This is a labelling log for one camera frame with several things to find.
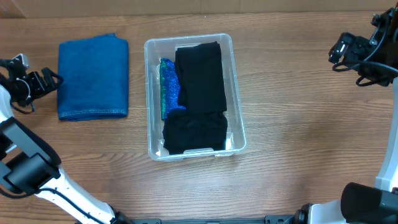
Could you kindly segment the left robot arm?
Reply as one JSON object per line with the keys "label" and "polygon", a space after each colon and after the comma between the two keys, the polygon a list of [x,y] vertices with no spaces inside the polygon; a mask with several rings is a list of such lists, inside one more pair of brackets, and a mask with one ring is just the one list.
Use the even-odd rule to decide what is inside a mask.
{"label": "left robot arm", "polygon": [[1,163],[1,195],[20,199],[35,195],[58,205],[80,223],[130,223],[131,219],[96,199],[74,182],[61,167],[53,148],[13,114],[14,103],[27,106],[56,90],[63,78],[49,68],[27,73],[20,61],[2,60],[8,77],[1,77],[1,157],[10,149],[21,152]]}

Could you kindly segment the blue denim cloth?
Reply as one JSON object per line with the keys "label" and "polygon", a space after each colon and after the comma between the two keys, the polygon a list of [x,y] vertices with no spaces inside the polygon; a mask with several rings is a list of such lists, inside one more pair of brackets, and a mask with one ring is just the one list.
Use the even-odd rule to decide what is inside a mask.
{"label": "blue denim cloth", "polygon": [[114,33],[59,45],[61,121],[123,118],[129,106],[129,44]]}

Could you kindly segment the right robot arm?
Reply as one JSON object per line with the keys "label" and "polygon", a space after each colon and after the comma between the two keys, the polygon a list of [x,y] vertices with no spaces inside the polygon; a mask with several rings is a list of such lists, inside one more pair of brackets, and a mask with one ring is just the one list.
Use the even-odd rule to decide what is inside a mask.
{"label": "right robot arm", "polygon": [[[397,93],[397,8],[375,14],[376,27],[370,39],[349,32],[340,35],[329,51],[334,72],[354,70],[356,85],[392,86]],[[303,205],[285,223],[397,223],[397,108],[392,123],[384,161],[374,186],[350,182],[341,198],[324,204]]]}

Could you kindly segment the sparkly blue green fabric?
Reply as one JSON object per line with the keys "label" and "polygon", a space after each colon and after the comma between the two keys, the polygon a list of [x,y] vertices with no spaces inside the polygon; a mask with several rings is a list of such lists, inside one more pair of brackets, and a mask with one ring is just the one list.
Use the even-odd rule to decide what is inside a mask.
{"label": "sparkly blue green fabric", "polygon": [[160,78],[160,108],[161,118],[165,120],[172,110],[184,110],[178,103],[180,82],[175,70],[175,64],[168,58],[161,58],[159,66]]}

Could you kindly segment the black cloth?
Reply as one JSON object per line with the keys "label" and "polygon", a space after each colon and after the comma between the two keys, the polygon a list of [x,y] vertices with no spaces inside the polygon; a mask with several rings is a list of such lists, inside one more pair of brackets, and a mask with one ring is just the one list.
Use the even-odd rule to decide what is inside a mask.
{"label": "black cloth", "polygon": [[226,148],[228,121],[222,112],[189,114],[185,110],[172,110],[164,120],[164,148],[169,154],[182,154],[186,150]]}
{"label": "black cloth", "polygon": [[178,103],[185,106],[188,113],[209,114],[227,110],[219,43],[178,48],[175,69],[180,82]]}

